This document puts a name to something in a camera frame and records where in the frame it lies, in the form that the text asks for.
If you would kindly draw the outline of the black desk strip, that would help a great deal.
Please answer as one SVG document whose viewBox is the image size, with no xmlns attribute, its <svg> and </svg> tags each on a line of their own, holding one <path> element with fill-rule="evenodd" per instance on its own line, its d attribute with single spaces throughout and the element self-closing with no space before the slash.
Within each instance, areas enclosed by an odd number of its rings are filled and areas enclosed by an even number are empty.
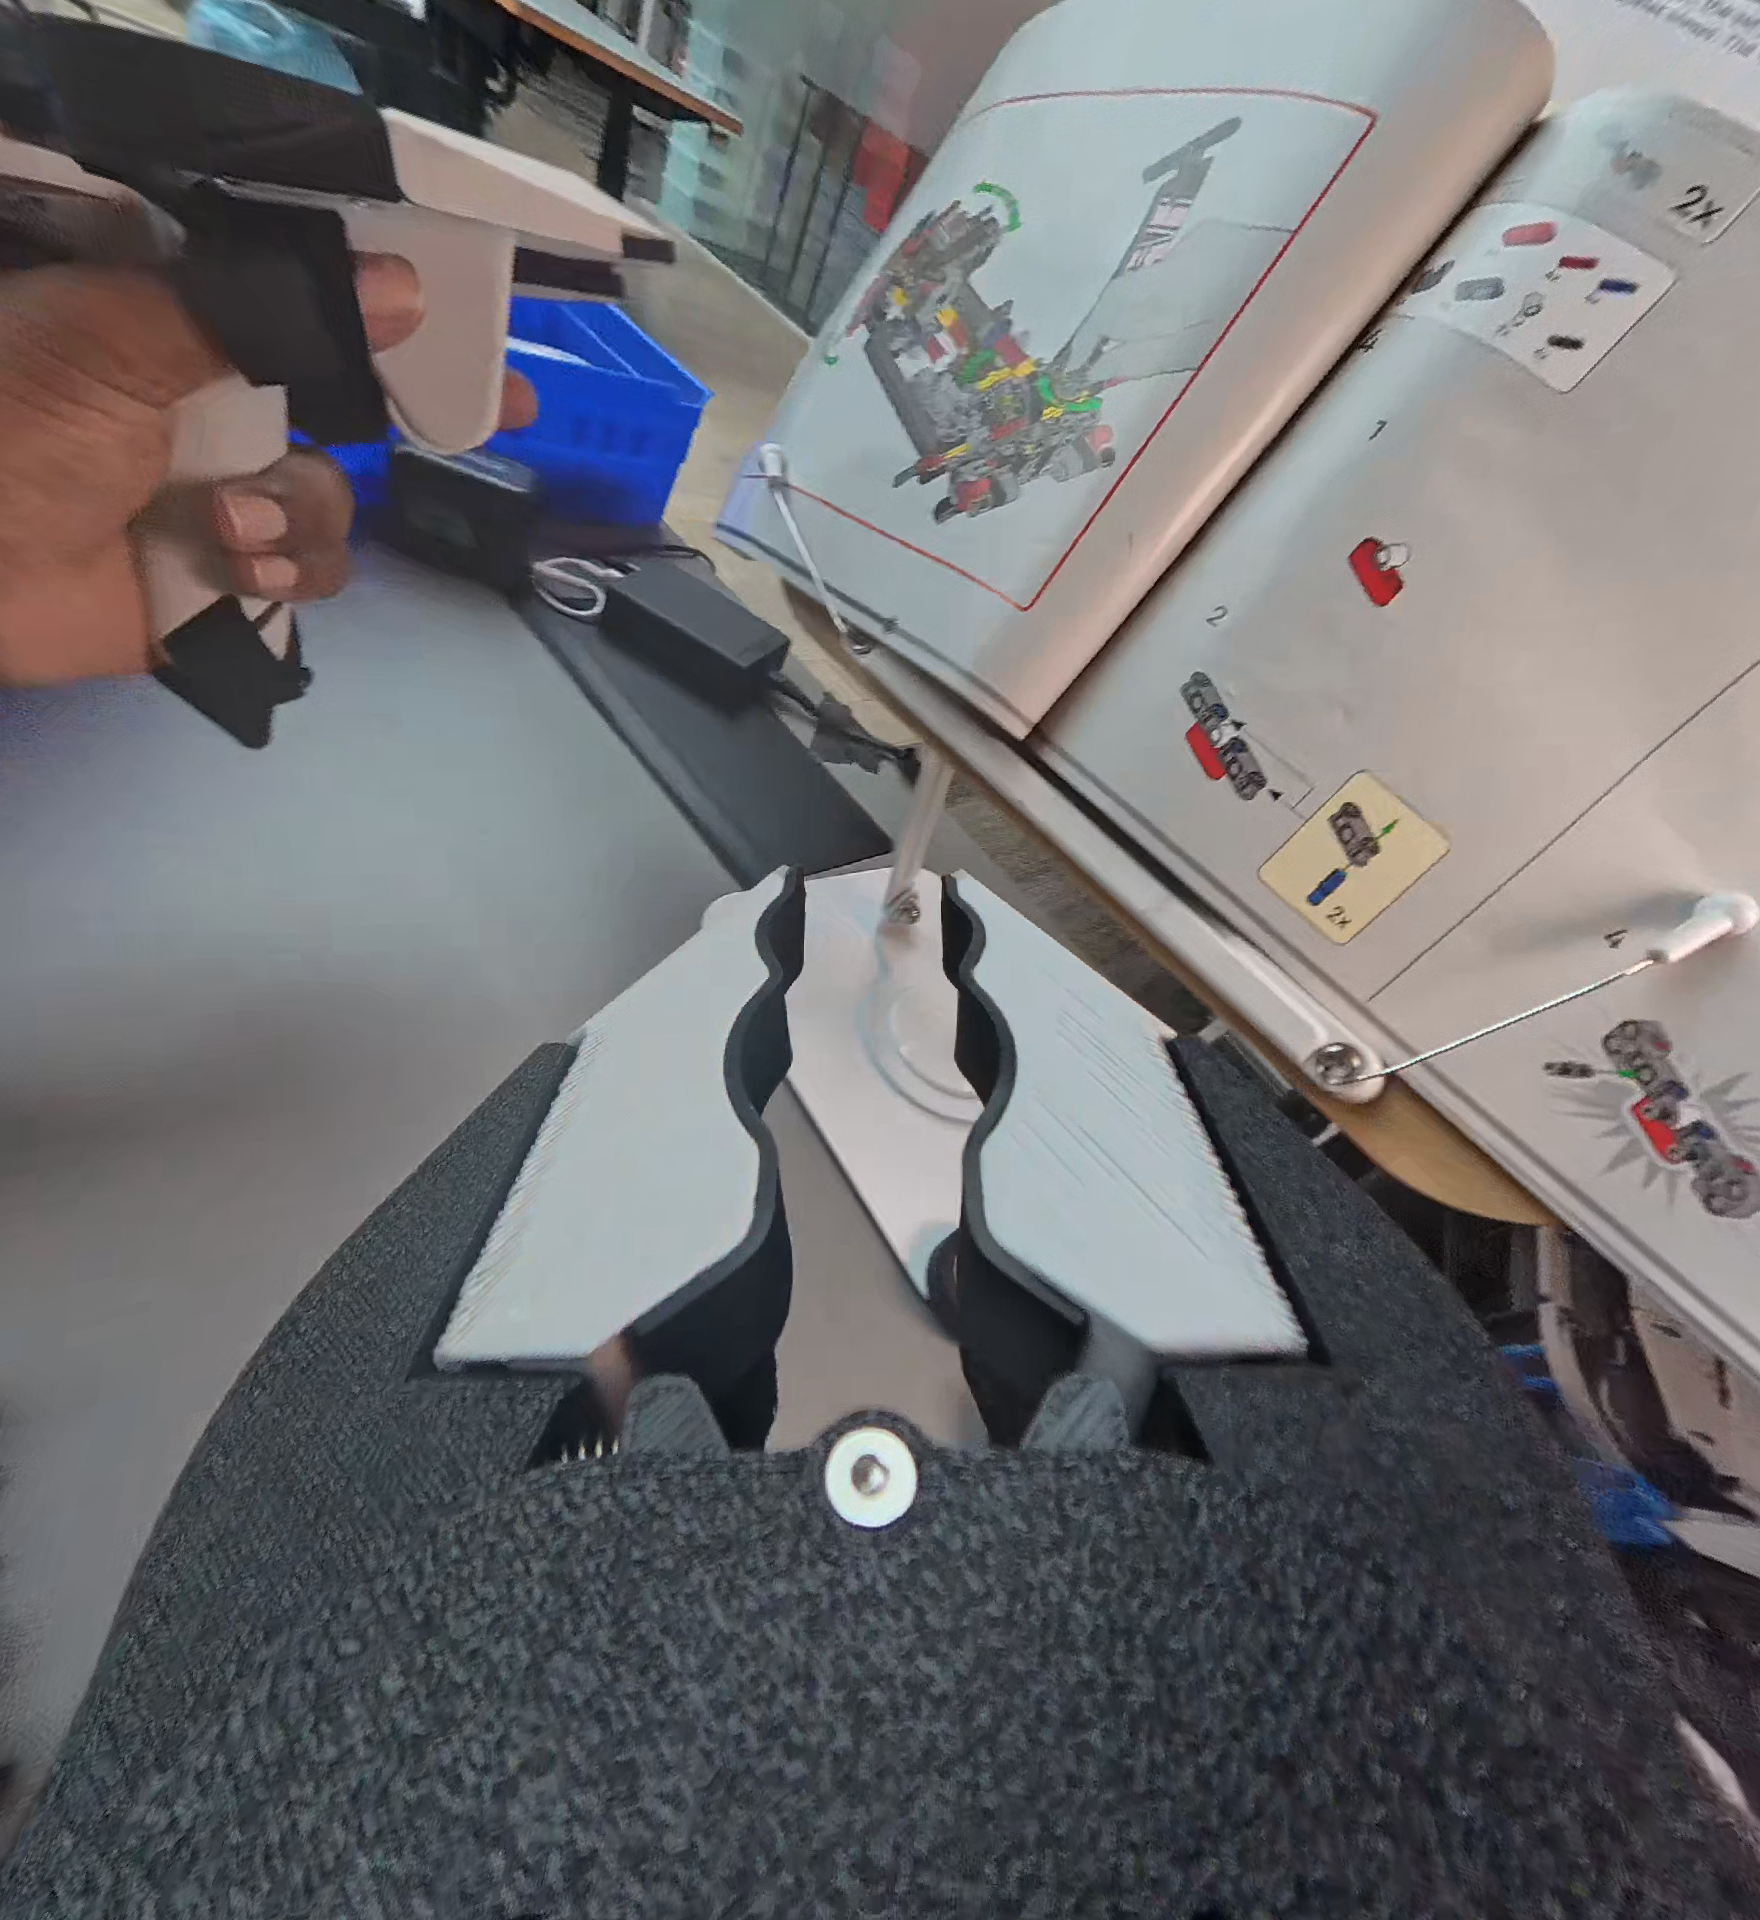
<svg viewBox="0 0 1760 1920">
<path fill-rule="evenodd" d="M 875 862 L 883 828 L 771 707 L 714 707 L 536 593 L 511 599 L 738 884 L 795 866 L 807 876 Z"/>
</svg>

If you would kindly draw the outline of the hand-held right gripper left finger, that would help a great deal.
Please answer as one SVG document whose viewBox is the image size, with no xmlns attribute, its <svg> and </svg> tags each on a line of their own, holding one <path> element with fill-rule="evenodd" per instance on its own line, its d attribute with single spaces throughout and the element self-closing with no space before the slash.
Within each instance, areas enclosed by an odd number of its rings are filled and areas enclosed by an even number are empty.
<svg viewBox="0 0 1760 1920">
<path fill-rule="evenodd" d="M 792 1299 L 779 1153 L 804 882 L 776 867 L 562 1046 L 436 1335 L 436 1369 L 749 1374 Z"/>
</svg>

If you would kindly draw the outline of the brick instruction booklet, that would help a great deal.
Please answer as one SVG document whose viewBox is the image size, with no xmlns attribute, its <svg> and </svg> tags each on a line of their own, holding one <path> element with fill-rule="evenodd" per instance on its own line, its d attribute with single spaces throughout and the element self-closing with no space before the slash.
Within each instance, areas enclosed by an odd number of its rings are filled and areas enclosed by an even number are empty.
<svg viewBox="0 0 1760 1920">
<path fill-rule="evenodd" d="M 1760 4 L 1056 4 L 724 540 L 1760 1387 Z"/>
</svg>

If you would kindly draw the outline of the white book stand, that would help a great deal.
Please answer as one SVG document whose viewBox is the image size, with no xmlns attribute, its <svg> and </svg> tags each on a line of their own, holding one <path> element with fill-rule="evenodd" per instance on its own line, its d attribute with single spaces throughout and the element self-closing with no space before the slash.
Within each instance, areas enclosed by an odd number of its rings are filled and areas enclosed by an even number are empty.
<svg viewBox="0 0 1760 1920">
<path fill-rule="evenodd" d="M 1250 943 L 1185 900 L 964 708 L 926 693 L 909 815 L 881 867 L 807 888 L 807 979 L 795 1085 L 909 1283 L 962 1210 L 962 1151 L 980 1099 L 953 1064 L 958 996 L 943 972 L 941 876 L 927 870 L 956 770 L 1025 823 L 1139 949 L 1403 1188 L 1452 1213 L 1555 1226 L 1555 1216 L 1400 1084 Z"/>
</svg>

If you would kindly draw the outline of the black power bank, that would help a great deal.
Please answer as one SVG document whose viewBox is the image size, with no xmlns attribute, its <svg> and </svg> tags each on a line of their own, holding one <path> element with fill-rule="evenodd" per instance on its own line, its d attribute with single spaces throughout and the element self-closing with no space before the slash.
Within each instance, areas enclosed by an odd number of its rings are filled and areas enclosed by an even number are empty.
<svg viewBox="0 0 1760 1920">
<path fill-rule="evenodd" d="M 535 469 L 486 450 L 448 456 L 396 445 L 374 536 L 424 568 L 512 597 L 530 588 L 541 516 Z"/>
</svg>

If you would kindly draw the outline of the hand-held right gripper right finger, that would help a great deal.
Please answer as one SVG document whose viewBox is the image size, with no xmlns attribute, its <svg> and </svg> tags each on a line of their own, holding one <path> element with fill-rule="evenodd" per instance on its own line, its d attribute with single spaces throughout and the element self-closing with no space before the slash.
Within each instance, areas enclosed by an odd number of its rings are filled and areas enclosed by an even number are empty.
<svg viewBox="0 0 1760 1920">
<path fill-rule="evenodd" d="M 956 1333 L 982 1363 L 1297 1362 L 1309 1329 L 1172 1031 L 972 876 L 941 885 L 964 1141 Z"/>
</svg>

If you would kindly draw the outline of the grey desk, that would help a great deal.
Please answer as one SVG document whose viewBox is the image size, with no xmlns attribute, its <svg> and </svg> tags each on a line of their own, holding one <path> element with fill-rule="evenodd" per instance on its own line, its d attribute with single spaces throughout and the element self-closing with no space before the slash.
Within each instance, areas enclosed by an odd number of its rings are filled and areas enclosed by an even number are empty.
<svg viewBox="0 0 1760 1920">
<path fill-rule="evenodd" d="M 45 1781 L 264 1333 L 740 885 L 518 612 L 365 551 L 250 750 L 0 695 L 0 1763 Z"/>
</svg>

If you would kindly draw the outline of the blue plastic bin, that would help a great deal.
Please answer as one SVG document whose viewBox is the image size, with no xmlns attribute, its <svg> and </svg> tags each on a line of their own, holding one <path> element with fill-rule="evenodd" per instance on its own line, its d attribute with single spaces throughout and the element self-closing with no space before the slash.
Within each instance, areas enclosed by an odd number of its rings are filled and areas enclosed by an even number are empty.
<svg viewBox="0 0 1760 1920">
<path fill-rule="evenodd" d="M 486 454 L 527 469 L 567 525 L 656 526 L 709 393 L 612 302 L 512 296 L 508 367 L 536 396 L 528 427 Z"/>
</svg>

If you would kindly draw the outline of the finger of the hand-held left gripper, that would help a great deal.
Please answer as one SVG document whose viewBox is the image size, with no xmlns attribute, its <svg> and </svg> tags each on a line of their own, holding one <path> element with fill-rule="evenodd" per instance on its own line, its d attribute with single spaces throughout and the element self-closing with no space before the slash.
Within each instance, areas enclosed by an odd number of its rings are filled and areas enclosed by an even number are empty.
<svg viewBox="0 0 1760 1920">
<path fill-rule="evenodd" d="M 586 290 L 611 274 L 620 296 L 626 268 L 675 262 L 663 229 L 590 180 L 400 109 L 379 118 L 401 200 L 506 237 L 530 261 L 512 270 L 528 287 Z"/>
</svg>

